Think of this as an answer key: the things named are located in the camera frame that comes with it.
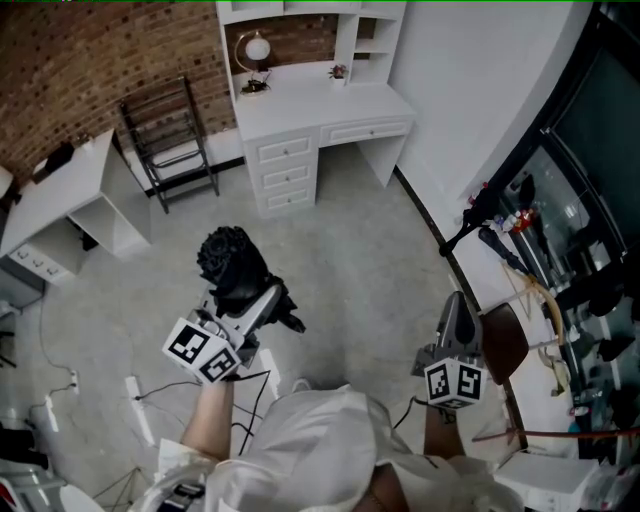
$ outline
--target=white shelf unit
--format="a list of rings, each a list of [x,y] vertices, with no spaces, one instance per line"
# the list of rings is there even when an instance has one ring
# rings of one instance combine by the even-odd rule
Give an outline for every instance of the white shelf unit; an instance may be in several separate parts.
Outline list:
[[[284,14],[356,14],[360,8],[360,2],[293,2],[284,1]]]
[[[341,2],[335,1],[218,1],[218,17],[222,25],[240,21],[297,14],[359,14],[369,18],[402,20],[406,2]]]
[[[373,37],[356,39],[356,53],[393,53],[398,43],[401,22],[380,18],[366,18],[360,16],[358,24],[373,23]]]
[[[225,64],[234,104],[240,92],[240,84],[246,80],[246,77],[231,75],[229,59],[233,58],[231,54],[235,41],[227,42],[225,25],[283,14],[339,14],[333,61],[347,67],[346,86],[380,84],[387,83],[389,79],[405,6],[406,2],[218,1],[217,9],[225,48]],[[359,54],[367,54],[368,58],[358,58]]]
[[[354,59],[351,65],[350,84],[387,83],[393,55],[372,53],[368,59]]]
[[[218,18],[224,25],[240,21],[282,16],[282,1],[275,2],[217,2]]]
[[[360,2],[360,16],[397,20],[402,19],[406,2]]]

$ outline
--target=shelf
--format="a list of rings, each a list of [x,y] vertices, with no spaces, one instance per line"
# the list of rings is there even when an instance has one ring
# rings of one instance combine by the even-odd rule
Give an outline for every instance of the shelf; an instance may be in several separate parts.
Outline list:
[[[396,16],[395,14],[385,14],[378,11],[372,11],[371,9],[360,9],[358,12],[360,16],[363,18],[376,18],[379,20],[398,20],[400,16]]]
[[[400,21],[379,18],[358,18],[358,31],[354,53],[393,53]]]
[[[359,14],[368,18],[397,20],[402,18],[405,2],[361,2]]]
[[[375,39],[358,39],[354,53],[391,53],[393,48],[387,47],[384,42]]]
[[[332,14],[351,13],[358,11],[355,2],[284,2],[285,15],[296,14]]]
[[[372,53],[368,59],[354,59],[349,83],[386,83],[391,71],[393,55]]]
[[[238,11],[252,11],[255,9],[264,8],[265,2],[230,2],[231,10],[233,12]]]

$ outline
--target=white cabinet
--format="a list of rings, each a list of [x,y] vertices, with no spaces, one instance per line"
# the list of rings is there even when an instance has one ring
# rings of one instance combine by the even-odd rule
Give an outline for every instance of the white cabinet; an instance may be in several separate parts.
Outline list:
[[[223,25],[239,21],[282,16],[282,0],[277,2],[216,2],[218,18]]]
[[[80,234],[66,220],[58,221],[9,253],[37,276],[56,283],[78,273],[82,258]]]
[[[251,184],[263,218],[313,206],[319,129],[299,130],[244,144]]]

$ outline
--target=metal rack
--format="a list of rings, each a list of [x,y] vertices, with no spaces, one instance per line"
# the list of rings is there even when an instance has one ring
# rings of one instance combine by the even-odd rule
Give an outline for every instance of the metal rack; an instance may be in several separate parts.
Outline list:
[[[169,213],[170,202],[201,189],[198,187],[167,196],[171,184],[184,183],[188,177],[208,176],[210,183],[205,186],[212,187],[216,196],[220,195],[218,177],[211,171],[207,161],[193,98],[184,76],[127,96],[120,101],[120,114],[165,213]],[[190,145],[192,149],[174,154],[173,150],[183,145]],[[162,177],[168,168],[195,158],[200,159],[198,166],[168,178]]]

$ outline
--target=concrete floor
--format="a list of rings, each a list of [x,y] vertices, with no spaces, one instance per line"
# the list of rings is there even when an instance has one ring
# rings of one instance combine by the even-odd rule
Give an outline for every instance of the concrete floor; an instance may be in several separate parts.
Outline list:
[[[307,326],[303,335],[282,325],[259,332],[279,373],[278,393],[300,376],[327,386],[346,380],[399,419],[412,395],[424,395],[424,382],[409,372],[453,290],[450,270],[399,182],[394,177],[383,189],[355,146],[323,150],[318,172],[316,207],[279,219],[259,218],[244,167],[220,175],[219,198],[195,195],[172,205],[168,216],[152,201],[149,249],[127,262],[94,249],[78,278],[51,287],[17,319],[12,355],[19,368],[0,371],[0,415],[23,418],[30,404],[68,384],[67,372],[43,357],[42,339],[54,363],[80,375],[79,395],[53,398],[59,433],[44,408],[33,411],[57,473],[91,495],[136,466],[150,480],[157,449],[141,438],[124,378],[136,375],[142,392],[189,378],[160,347],[203,293],[200,244],[218,226],[231,225],[247,231],[285,280]],[[260,369],[257,361],[251,371]],[[251,408],[260,386],[258,379],[237,384],[236,403]],[[196,396],[196,387],[180,386],[148,399],[157,439],[180,438]],[[270,400],[268,392],[259,411]],[[239,410],[234,419],[248,424]],[[414,407],[400,428],[416,451],[423,425],[424,410]],[[235,450],[241,437],[234,432]],[[134,497],[145,485],[138,479]],[[101,503],[116,496],[107,493]]]

